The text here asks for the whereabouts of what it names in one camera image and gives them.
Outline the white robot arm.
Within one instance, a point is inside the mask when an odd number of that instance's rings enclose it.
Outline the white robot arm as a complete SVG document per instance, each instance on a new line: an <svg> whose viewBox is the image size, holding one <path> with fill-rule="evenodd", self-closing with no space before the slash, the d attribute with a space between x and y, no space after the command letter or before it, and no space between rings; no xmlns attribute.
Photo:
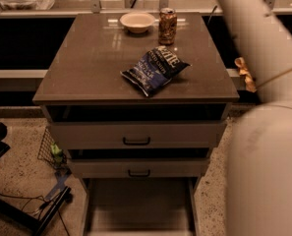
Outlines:
<svg viewBox="0 0 292 236"><path fill-rule="evenodd" d="M226 235L292 236L292 34L263 0L218 0L261 105L235 126Z"/></svg>

